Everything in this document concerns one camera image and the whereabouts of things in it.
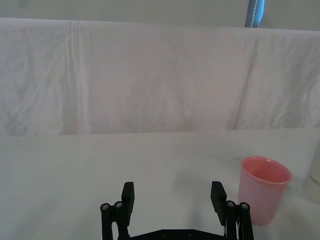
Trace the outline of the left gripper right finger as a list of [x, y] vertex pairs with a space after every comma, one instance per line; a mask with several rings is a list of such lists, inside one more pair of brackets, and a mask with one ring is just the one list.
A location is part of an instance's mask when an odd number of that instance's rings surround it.
[[227, 200], [227, 194], [220, 181], [211, 183], [210, 199], [220, 224], [224, 227], [223, 237], [225, 240], [254, 239], [248, 203], [236, 204], [232, 200]]

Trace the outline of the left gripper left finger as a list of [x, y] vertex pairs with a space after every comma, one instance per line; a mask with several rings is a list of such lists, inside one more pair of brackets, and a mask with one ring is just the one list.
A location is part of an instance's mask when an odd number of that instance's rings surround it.
[[128, 226], [130, 225], [134, 200], [134, 183], [126, 182], [123, 186], [120, 201], [117, 201], [114, 205], [103, 203], [100, 206], [103, 240], [113, 239], [113, 223], [117, 225], [118, 240], [129, 240], [131, 238], [128, 232]]

